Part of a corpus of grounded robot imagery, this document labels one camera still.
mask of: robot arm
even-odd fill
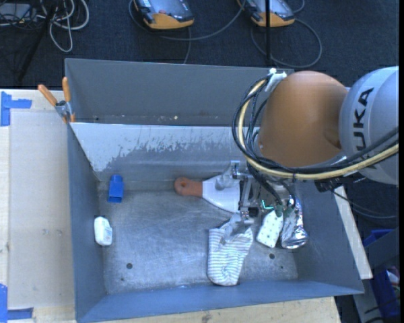
[[[398,184],[398,71],[373,71],[350,90],[322,73],[293,73],[264,102],[260,128],[253,119],[245,137],[245,110],[262,80],[237,109],[235,140],[248,163],[269,176],[326,180],[360,172]]]

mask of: handheld device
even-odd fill
[[[143,22],[152,30],[173,30],[195,21],[186,0],[133,0]]]
[[[265,0],[237,0],[252,22],[266,27]],[[295,21],[294,12],[284,0],[269,0],[270,27],[290,25]]]

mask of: wooden table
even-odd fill
[[[55,113],[55,109],[49,105],[44,97],[37,90],[17,90],[17,89],[0,89],[12,95],[12,99],[25,98],[32,101],[30,112],[46,112]],[[60,101],[64,99],[63,92],[53,92]],[[11,176],[9,159],[11,157],[11,133],[10,127],[0,127],[0,283],[9,284],[9,258],[12,253],[12,245],[9,244],[9,208],[11,197]],[[342,214],[346,232],[351,243],[354,246],[353,253],[358,260],[361,278],[368,279],[371,277],[371,271],[368,261],[364,254],[364,249],[360,241],[358,230],[349,210],[347,201],[337,201],[339,203],[340,212]],[[71,295],[65,300],[73,303]],[[73,305],[52,304],[46,307],[37,306],[36,303],[31,304],[34,307],[33,318],[20,320],[20,322],[75,322]],[[16,309],[9,303],[9,309]],[[230,308],[222,310],[209,310],[205,312],[191,312],[186,314],[173,314],[157,317],[136,318],[131,320],[120,320],[116,322],[133,322],[133,323],[149,323],[149,322],[340,322],[337,307],[333,297],[307,299],[299,301],[287,301],[281,303],[270,303],[255,306],[246,306],[240,308]]]

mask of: metal rod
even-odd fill
[[[266,39],[267,39],[267,66],[271,66],[271,8],[270,0],[265,0]]]

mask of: scratched surface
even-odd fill
[[[245,159],[230,127],[72,123],[99,181],[123,177],[127,190],[173,189],[179,176],[207,179]]]
[[[231,213],[169,190],[126,191],[122,203],[108,203],[105,191],[99,196],[100,212],[114,231],[112,245],[104,248],[107,292],[210,283],[206,275],[208,230],[229,220]],[[259,227],[256,220],[254,234]],[[242,281],[297,277],[289,250],[271,249],[256,241],[240,274]]]

